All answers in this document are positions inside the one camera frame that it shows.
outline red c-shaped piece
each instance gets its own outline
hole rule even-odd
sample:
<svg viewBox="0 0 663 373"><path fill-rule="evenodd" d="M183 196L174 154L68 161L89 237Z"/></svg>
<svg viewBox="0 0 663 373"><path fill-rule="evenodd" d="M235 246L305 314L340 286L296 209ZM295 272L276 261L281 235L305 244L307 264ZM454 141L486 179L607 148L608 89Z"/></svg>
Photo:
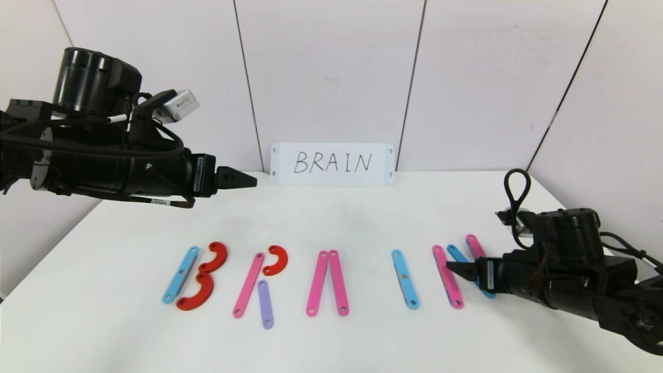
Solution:
<svg viewBox="0 0 663 373"><path fill-rule="evenodd" d="M268 265L263 268L263 274L265 276L273 276L281 272L288 264L288 253L286 253L284 248L277 245L270 246L268 251L270 254L278 256L278 261L274 265Z"/></svg>
<svg viewBox="0 0 663 373"><path fill-rule="evenodd" d="M186 298L182 297L177 301L177 308L182 311L191 311L192 309L197 309L201 304L210 297L211 291L214 290L214 280L211 278L211 275L206 272L200 272L196 276L196 281L200 283L200 290L198 294L193 297Z"/></svg>
<svg viewBox="0 0 663 373"><path fill-rule="evenodd" d="M225 248L225 245L221 242L212 242L210 244L210 251L216 253L216 258L207 263L203 263L198 266L198 271L211 273L219 269L224 263L226 258L228 258L228 249Z"/></svg>

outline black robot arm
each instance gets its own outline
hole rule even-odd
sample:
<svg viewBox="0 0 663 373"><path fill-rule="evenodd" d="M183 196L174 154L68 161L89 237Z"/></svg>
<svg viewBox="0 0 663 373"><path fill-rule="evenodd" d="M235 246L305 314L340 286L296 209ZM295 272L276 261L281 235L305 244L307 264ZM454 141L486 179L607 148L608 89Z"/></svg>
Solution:
<svg viewBox="0 0 663 373"><path fill-rule="evenodd" d="M449 261L447 268L490 293L506 293L598 321L602 329L625 336L639 348L663 355L663 275L636 283L635 260L606 256L603 246L644 260L658 273L663 265L635 250L609 232L599 232L598 214L589 208L558 210L521 216L518 208L526 192L517 200L509 190L509 177L525 171L511 171L505 177L512 208L499 214L512 226L514 238L523 250L501 258L479 258L475 263ZM513 216L527 220L529 228L516 227ZM534 244L522 245L516 232L530 230ZM616 238L624 248L601 241Z"/></svg>
<svg viewBox="0 0 663 373"><path fill-rule="evenodd" d="M0 112L0 189L30 179L56 194L190 208L218 189L255 187L255 178L216 168L214 156L192 154L163 126L198 107L190 91L152 96L139 92L141 79L121 60L67 48L53 104L11 100ZM172 195L185 201L153 198Z"/></svg>

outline black cable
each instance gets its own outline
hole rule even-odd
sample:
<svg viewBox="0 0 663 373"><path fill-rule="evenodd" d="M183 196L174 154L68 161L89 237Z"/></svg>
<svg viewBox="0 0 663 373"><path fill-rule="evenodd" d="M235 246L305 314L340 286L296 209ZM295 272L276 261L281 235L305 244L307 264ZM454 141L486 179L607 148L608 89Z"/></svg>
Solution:
<svg viewBox="0 0 663 373"><path fill-rule="evenodd" d="M138 106L138 99L139 98L144 98L146 100L149 100L152 98L152 95L146 92L138 92L137 94L133 95L133 99L131 100L131 103L134 105L134 107Z"/></svg>
<svg viewBox="0 0 663 373"><path fill-rule="evenodd" d="M171 188L175 189L175 191L179 192L182 197L186 201L169 201L170 204L169 206L173 207L178 207L178 208L192 208L194 204L196 203L196 199L188 194L183 188L179 187L177 184L174 182L170 181L168 178L165 176L161 175L154 169L149 169L147 170L147 174L154 176L158 178L160 181L166 183L168 186ZM66 186L64 188L67 192L71 192L74 194L80 194L83 196L88 196L92 198L98 198L98 199L104 199L104 200L116 200L119 202L138 202L138 203L154 203L156 200L153 198L147 198L147 197L140 197L140 196L134 196L132 194L126 194L126 193L110 193L110 192L98 192L96 190L88 190L88 189L82 189L78 188L76 186Z"/></svg>
<svg viewBox="0 0 663 373"><path fill-rule="evenodd" d="M66 119L54 120L51 121L52 123L42 123L42 124L45 125L46 127L59 127L61 125L89 125L97 123L97 121L80 121L80 119L71 119L72 122L67 122L69 124L65 124L63 123L65 120ZM39 150L51 150L60 153L87 155L91 157L120 158L120 159L124 158L164 159L179 155L184 150L184 142L182 142L182 139L179 138L177 135L175 135L175 133L165 128L163 124L160 124L160 122L158 124L155 124L154 126L157 129L163 131L165 134L167 134L167 136L169 136L173 141L176 142L177 146L175 147L175 149L167 151L130 151L125 149L97 149L95 147L76 147L72 145L57 144L51 141L30 139L28 137L23 137L23 136L7 135L5 132L0 133L0 144L11 145L16 147L27 147Z"/></svg>
<svg viewBox="0 0 663 373"><path fill-rule="evenodd" d="M615 246L611 246L611 245L606 244L605 242L602 242L602 244L606 248L609 248L610 250L615 250L616 252L619 252L619 253L622 253L622 254L626 254L626 255L638 258L640 260L647 259L648 261L650 261L652 264L654 264L656 266L656 268L654 268L654 269L658 273L663 274L663 263L661 263L660 261L658 261L658 260L652 258L651 256L649 256L647 254L647 251L638 250L638 249L634 248L630 243L628 243L626 240L624 240L623 238L619 237L618 235L616 235L614 233L600 232L599 235L601 237L610 237L610 238L614 239L615 241L619 242L620 245L624 246L623 248L617 248Z"/></svg>
<svg viewBox="0 0 663 373"><path fill-rule="evenodd" d="M522 191L522 194L518 199L513 198L513 193L511 192L511 187L509 186L509 178L511 175L519 173L522 176L525 177L525 189ZM520 206L522 202L525 200L525 197L527 197L527 194L530 192L530 187L532 186L532 179L530 178L530 175L528 175L527 171L523 169L513 169L504 176L504 190L507 192L507 197L509 198L509 204L511 206L511 234L513 235L513 240L518 244L523 249L530 249L532 246L525 246L521 241L520 237L518 237L518 210L520 209Z"/></svg>
<svg viewBox="0 0 663 373"><path fill-rule="evenodd" d="M107 118L37 120L29 123L28 122L21 123L19 125L15 125L13 127L4 129L3 131L0 131L0 135L5 135L10 132L18 131L19 129L26 129L28 127L38 127L40 125L43 126L43 128L47 128L47 127L59 127L61 125L76 126L76 125L97 125L97 124L106 124L106 123L108 123Z"/></svg>

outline letter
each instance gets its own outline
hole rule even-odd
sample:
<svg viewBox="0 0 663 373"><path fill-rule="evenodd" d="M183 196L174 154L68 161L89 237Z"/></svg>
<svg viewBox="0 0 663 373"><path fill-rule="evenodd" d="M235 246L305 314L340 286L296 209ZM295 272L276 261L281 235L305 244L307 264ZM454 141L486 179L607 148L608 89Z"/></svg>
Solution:
<svg viewBox="0 0 663 373"><path fill-rule="evenodd" d="M357 169L359 168L359 161L361 161L361 163L364 165L364 169L365 169L366 171L368 171L368 170L369 170L369 165L371 164L371 157L372 157L372 156L373 156L373 154L369 155L369 162L368 162L368 163L364 163L364 158L363 158L363 157L361 156L361 154L360 154L360 155L359 155L359 158L358 158L358 160L357 160L357 166L355 167L355 172L357 172Z"/></svg>
<svg viewBox="0 0 663 373"><path fill-rule="evenodd" d="M324 171L324 169L318 164L318 161L321 161L321 160L322 160L322 153L316 152L316 154L313 156L313 164L311 165L311 169L308 170L308 173L313 172L313 166L318 166L319 169Z"/></svg>
<svg viewBox="0 0 663 373"><path fill-rule="evenodd" d="M304 158L299 159L299 156L302 154L304 155ZM303 151L299 152L299 154L297 154L297 163L294 164L294 173L303 173L304 171L306 171L306 169L308 168L308 163L304 162L305 160L306 160L306 153ZM301 171L297 171L297 165L300 163L304 164L304 169Z"/></svg>
<svg viewBox="0 0 663 373"><path fill-rule="evenodd" d="M330 161L327 163L327 167L325 168L325 171L330 167L330 165L333 163L334 167L336 167L336 171L338 171L338 162L336 162L336 154L332 153L330 156Z"/></svg>

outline table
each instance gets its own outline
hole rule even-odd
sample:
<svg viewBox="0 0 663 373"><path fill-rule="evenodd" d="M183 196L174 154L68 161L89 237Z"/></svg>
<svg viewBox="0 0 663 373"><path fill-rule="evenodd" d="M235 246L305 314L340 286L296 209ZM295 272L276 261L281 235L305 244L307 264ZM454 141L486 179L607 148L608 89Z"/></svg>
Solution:
<svg viewBox="0 0 663 373"><path fill-rule="evenodd" d="M489 256L516 248L494 215L508 204L504 172L398 173L385 188L272 186L254 175L257 188L220 191L192 210L102 202L0 306L0 371L660 372L660 357L593 321L510 295L490 300L458 276L465 308L450 307L431 246L466 250L473 233ZM562 205L533 181L523 207ZM185 251L203 249L197 266L214 257L212 241L229 257L207 302L188 312L162 303ZM290 261L268 277L266 331L256 292L241 319L232 310L253 256L272 244ZM330 249L351 312L335 311L328 272L320 312L307 317L317 253ZM404 304L393 249L419 310ZM182 294L198 288L189 280Z"/></svg>

